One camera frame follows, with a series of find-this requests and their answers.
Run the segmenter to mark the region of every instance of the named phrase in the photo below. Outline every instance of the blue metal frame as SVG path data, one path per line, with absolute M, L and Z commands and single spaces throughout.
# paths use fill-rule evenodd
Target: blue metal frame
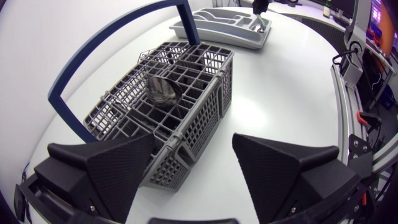
M 85 142 L 96 141 L 94 136 L 82 125 L 76 116 L 70 111 L 69 107 L 66 105 L 64 100 L 61 98 L 61 93 L 65 89 L 69 80 L 76 72 L 78 67 L 84 62 L 84 60 L 89 56 L 92 51 L 94 51 L 99 44 L 101 44 L 110 35 L 116 32 L 118 29 L 122 28 L 129 22 L 141 17 L 149 12 L 156 11 L 158 9 L 163 9 L 165 7 L 176 6 L 178 13 L 180 14 L 182 24 L 187 33 L 188 41 L 190 45 L 200 44 L 199 35 L 197 32 L 196 25 L 193 21 L 192 11 L 189 7 L 188 0 L 164 0 L 142 6 L 135 9 L 115 21 L 108 24 L 106 27 L 102 28 L 97 32 L 92 38 L 87 40 L 83 46 L 74 54 L 74 56 L 68 61 L 64 66 L 61 73 L 58 75 L 57 79 L 54 81 L 50 91 L 49 91 L 49 102 L 61 116 L 61 118 L 69 125 L 69 127 L 74 130 L 74 132 L 79 135 Z

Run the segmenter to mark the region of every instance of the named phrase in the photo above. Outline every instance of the white tabletop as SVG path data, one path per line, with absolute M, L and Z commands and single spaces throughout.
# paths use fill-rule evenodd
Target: white tabletop
M 251 13 L 250 8 L 228 9 Z M 140 188 L 127 223 L 146 223 L 150 217 L 237 218 L 241 223 L 258 223 L 232 149 L 233 133 L 306 146 L 338 144 L 335 89 L 330 73 L 336 50 L 298 21 L 273 12 L 263 16 L 272 21 L 263 49 L 207 42 L 235 52 L 232 104 L 181 189 L 172 193 Z M 169 30 L 178 20 L 165 21 L 149 30 L 95 71 L 67 101 L 76 116 L 83 120 L 104 91 L 131 69 L 140 52 L 165 41 L 186 41 Z M 83 141 L 56 116 L 32 156 L 28 176 L 33 174 L 33 167 L 48 157 L 47 144 L 51 142 Z M 33 210 L 32 218 L 35 224 L 44 222 Z

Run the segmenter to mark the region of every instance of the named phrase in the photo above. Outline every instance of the black cable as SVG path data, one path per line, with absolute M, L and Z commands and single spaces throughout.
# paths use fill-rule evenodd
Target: black cable
M 374 149 L 374 148 L 376 147 L 377 142 L 379 141 L 380 131 L 381 131 L 381 125 L 380 125 L 380 127 L 379 127 L 379 132 L 378 132 L 378 134 L 377 134 L 376 142 L 374 143 L 372 149 Z
M 391 180 L 392 180 L 392 175 L 394 174 L 395 169 L 392 169 L 392 172 L 389 176 L 389 178 L 387 179 L 386 183 L 384 184 L 383 188 L 381 189 L 380 193 L 377 195 L 377 197 L 375 198 L 375 201 L 378 201 L 381 196 L 384 194 L 384 192 L 386 191 L 388 185 L 390 184 Z
M 28 162 L 24 168 L 24 171 L 22 172 L 22 178 L 21 178 L 21 183 L 23 183 L 26 180 L 26 169 L 27 166 L 29 166 L 30 162 Z
M 28 162 L 24 168 L 24 171 L 22 172 L 22 177 L 21 177 L 21 183 L 25 182 L 26 180 L 26 169 L 27 166 L 29 166 L 30 162 Z M 25 198 L 25 214 L 26 214 L 26 219 L 29 221 L 30 224 L 32 224 L 32 219 L 30 218 L 30 211 L 29 211 L 29 203 L 27 202 Z
M 357 53 L 357 52 L 358 52 L 357 50 L 349 50 L 349 51 L 343 52 L 343 53 L 341 53 L 341 54 L 338 54 L 338 55 L 334 56 L 334 57 L 332 58 L 331 61 L 332 61 L 333 64 L 335 64 L 335 65 L 341 65 L 340 63 L 335 62 L 335 60 L 338 59 L 338 58 L 340 58 L 340 57 L 342 57 L 342 56 L 344 56 L 344 55 L 348 55 L 348 54 L 352 54 L 352 53 Z

